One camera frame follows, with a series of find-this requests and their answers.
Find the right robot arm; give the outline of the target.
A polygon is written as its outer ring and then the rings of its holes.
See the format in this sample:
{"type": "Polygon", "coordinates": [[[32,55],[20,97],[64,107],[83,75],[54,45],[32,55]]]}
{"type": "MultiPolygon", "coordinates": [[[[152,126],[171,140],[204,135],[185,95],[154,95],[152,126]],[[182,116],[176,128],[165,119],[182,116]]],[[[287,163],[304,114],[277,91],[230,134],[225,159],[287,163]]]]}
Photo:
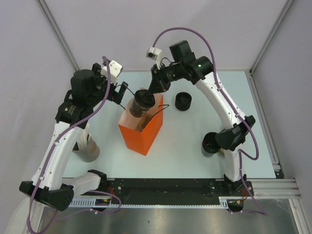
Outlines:
{"type": "Polygon", "coordinates": [[[174,61],[165,66],[163,52],[150,47],[146,56],[156,63],[151,68],[152,81],[148,96],[169,90],[171,82],[186,79],[195,85],[208,99],[218,114],[223,130],[215,135],[217,145],[224,150],[226,171],[224,175],[225,191],[237,195],[242,191],[246,176],[240,169],[238,152],[246,140],[249,129],[255,124],[253,116],[247,116],[229,96],[214,71],[213,64],[206,56],[196,58],[186,40],[170,46],[174,61]]]}

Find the black cup lid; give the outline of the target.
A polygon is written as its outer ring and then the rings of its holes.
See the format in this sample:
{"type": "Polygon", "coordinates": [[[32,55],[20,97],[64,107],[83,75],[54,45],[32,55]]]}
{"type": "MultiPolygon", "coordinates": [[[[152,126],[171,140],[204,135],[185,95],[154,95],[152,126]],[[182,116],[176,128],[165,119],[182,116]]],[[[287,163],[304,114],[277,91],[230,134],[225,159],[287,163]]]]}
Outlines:
{"type": "Polygon", "coordinates": [[[156,101],[153,94],[150,94],[148,90],[137,90],[135,92],[135,100],[143,107],[151,108],[155,105],[156,101]]]}

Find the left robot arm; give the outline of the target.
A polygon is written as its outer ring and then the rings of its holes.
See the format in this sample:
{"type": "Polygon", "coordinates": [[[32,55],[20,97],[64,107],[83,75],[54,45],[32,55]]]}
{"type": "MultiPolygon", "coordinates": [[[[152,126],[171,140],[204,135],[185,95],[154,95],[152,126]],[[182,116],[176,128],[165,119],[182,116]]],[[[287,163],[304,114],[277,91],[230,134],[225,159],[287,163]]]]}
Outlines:
{"type": "Polygon", "coordinates": [[[71,89],[56,115],[54,132],[44,158],[31,180],[21,182],[19,190],[58,211],[66,210],[73,198],[89,191],[97,195],[108,189],[107,175],[97,170],[64,179],[63,174],[70,154],[82,135],[88,119],[96,114],[94,107],[106,100],[120,104],[128,87],[123,82],[119,91],[117,78],[121,64],[112,60],[107,65],[93,64],[92,69],[78,70],[70,80],[71,89]]]}

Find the orange paper bag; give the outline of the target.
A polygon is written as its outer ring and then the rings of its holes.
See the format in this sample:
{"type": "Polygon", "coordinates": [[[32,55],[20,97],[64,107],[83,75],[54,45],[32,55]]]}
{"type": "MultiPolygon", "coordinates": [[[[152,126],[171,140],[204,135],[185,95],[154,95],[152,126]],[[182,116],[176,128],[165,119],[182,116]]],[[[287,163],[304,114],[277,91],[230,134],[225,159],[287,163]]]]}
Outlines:
{"type": "Polygon", "coordinates": [[[169,107],[163,94],[154,94],[155,105],[141,117],[130,113],[134,98],[130,99],[118,121],[118,126],[127,148],[141,155],[147,155],[163,125],[163,112],[169,107]]]}

